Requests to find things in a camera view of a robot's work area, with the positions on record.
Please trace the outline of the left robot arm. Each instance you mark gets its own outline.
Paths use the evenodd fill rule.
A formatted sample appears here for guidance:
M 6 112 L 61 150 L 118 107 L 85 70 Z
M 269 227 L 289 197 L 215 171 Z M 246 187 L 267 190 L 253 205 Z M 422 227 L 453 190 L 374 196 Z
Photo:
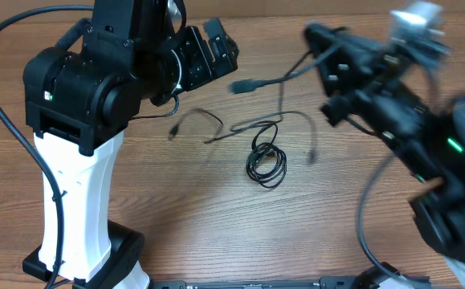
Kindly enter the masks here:
M 181 1 L 97 0 L 92 17 L 23 72 L 26 122 L 56 186 L 44 184 L 42 244 L 22 263 L 75 288 L 148 288 L 140 232 L 112 222 L 112 171 L 143 100 L 160 106 L 238 67 L 239 48 L 213 18 L 171 21 Z

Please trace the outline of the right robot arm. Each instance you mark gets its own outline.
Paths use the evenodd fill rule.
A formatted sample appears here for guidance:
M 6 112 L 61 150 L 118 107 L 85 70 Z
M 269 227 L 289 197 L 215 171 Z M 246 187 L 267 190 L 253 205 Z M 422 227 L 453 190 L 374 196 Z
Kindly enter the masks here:
M 359 116 L 415 178 L 438 181 L 411 200 L 414 222 L 465 287 L 465 94 L 430 108 L 402 81 L 419 65 L 436 94 L 447 47 L 428 31 L 404 26 L 387 43 L 319 23 L 308 25 L 304 37 L 329 98 L 322 108 L 328 122 Z

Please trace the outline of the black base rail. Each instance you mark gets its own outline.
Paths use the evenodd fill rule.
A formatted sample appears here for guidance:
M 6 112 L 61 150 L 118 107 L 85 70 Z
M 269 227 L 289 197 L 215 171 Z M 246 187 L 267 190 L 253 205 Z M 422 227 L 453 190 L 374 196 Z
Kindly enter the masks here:
M 243 281 L 243 282 L 213 282 L 187 283 L 184 281 L 153 281 L 152 289 L 354 289 L 377 288 L 397 289 L 410 288 L 409 284 L 400 283 L 394 279 L 382 278 L 370 285 L 361 285 L 356 277 L 322 277 L 317 280 L 285 280 L 285 281 Z

